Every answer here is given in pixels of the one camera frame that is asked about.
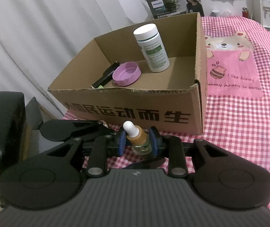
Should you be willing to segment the white water dispenser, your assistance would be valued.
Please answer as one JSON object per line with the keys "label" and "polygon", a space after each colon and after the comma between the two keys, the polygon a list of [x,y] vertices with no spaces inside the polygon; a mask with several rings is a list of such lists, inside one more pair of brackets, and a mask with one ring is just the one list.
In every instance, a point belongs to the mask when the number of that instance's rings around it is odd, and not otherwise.
{"label": "white water dispenser", "polygon": [[270,0],[253,0],[254,20],[270,28]]}

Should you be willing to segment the white curtain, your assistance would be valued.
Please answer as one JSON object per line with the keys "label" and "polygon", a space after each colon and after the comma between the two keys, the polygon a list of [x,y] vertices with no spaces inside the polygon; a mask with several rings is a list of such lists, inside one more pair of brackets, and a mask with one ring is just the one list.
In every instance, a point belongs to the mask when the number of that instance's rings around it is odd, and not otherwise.
{"label": "white curtain", "polygon": [[61,118],[48,87],[70,60],[93,38],[151,19],[144,0],[0,0],[0,91]]}

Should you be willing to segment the pink checkered tablecloth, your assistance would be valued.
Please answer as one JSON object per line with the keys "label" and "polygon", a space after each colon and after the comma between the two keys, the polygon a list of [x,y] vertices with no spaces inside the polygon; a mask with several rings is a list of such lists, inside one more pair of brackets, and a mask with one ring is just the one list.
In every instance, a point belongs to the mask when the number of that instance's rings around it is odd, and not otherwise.
{"label": "pink checkered tablecloth", "polygon": [[257,22],[241,16],[201,19],[205,36],[226,37],[234,35],[237,31],[247,33],[247,38],[254,46],[253,55],[263,96],[211,96],[208,94],[207,79],[203,133],[193,135],[170,132],[185,141],[200,136],[270,172],[270,32]]}

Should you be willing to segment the amber dropper bottle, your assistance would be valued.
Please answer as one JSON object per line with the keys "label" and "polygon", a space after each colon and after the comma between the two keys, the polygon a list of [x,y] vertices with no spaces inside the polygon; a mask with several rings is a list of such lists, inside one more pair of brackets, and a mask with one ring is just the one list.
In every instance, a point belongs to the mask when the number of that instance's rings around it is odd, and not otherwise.
{"label": "amber dropper bottle", "polygon": [[132,151],[139,156],[145,156],[152,152],[152,147],[147,133],[131,121],[123,123],[123,129],[127,133],[127,139],[131,143]]}

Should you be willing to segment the red small can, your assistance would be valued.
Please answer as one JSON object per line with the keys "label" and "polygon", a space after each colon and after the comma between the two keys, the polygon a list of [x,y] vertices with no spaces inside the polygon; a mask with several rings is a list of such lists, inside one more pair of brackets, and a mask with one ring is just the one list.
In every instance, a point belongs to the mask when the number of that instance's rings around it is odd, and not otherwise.
{"label": "red small can", "polygon": [[242,8],[242,17],[249,18],[249,11],[246,7]]}

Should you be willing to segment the pink bear placemat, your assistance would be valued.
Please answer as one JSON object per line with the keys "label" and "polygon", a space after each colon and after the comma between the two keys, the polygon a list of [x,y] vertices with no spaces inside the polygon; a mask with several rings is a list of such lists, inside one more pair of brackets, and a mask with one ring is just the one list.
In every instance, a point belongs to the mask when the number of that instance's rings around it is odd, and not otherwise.
{"label": "pink bear placemat", "polygon": [[208,94],[239,98],[262,98],[262,87],[254,59],[254,46],[247,33],[205,36]]}

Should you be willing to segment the brown cardboard box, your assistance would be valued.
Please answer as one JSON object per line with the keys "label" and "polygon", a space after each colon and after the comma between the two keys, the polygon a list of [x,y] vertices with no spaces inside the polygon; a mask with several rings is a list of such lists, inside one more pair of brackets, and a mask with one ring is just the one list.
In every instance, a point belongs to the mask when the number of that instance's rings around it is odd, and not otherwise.
{"label": "brown cardboard box", "polygon": [[[137,25],[92,39],[49,86],[49,92],[79,118],[111,124],[130,120],[142,128],[200,135],[204,131],[207,98],[207,50],[198,13],[154,20],[170,65],[150,71],[133,35]],[[139,79],[120,87],[92,84],[114,63],[134,61]]]}

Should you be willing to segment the purple plastic lid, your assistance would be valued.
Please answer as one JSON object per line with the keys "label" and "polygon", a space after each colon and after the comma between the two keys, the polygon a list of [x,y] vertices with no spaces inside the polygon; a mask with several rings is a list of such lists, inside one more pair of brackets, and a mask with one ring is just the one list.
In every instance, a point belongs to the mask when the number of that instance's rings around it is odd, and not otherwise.
{"label": "purple plastic lid", "polygon": [[130,61],[121,64],[112,75],[113,82],[120,86],[126,87],[136,82],[141,75],[141,69],[137,62]]}

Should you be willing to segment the white pill bottle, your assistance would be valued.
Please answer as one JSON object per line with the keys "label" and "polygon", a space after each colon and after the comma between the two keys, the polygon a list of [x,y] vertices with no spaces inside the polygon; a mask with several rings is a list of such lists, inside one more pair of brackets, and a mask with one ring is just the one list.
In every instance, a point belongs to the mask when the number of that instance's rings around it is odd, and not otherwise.
{"label": "white pill bottle", "polygon": [[156,24],[145,24],[133,32],[152,72],[165,71],[170,63]]}

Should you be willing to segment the black cylindrical bottle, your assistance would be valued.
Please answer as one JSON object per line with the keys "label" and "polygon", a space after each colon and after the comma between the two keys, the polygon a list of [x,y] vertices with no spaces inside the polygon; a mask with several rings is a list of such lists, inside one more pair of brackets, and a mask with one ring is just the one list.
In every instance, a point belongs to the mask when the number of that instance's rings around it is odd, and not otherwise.
{"label": "black cylindrical bottle", "polygon": [[112,80],[112,75],[114,71],[120,66],[120,63],[115,61],[111,66],[109,66],[103,73],[103,75],[92,84],[93,89],[97,89],[99,87],[104,87],[107,83]]}

